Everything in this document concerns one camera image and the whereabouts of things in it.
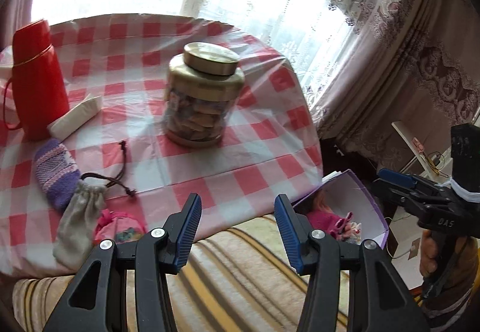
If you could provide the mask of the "right hand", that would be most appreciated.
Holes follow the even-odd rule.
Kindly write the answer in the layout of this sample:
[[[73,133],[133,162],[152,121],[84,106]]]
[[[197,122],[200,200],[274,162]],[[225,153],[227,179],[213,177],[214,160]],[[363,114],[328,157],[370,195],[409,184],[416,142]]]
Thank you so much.
[[[419,271],[423,278],[429,277],[437,269],[437,254],[438,246],[432,238],[431,231],[424,230],[421,237],[419,266]]]

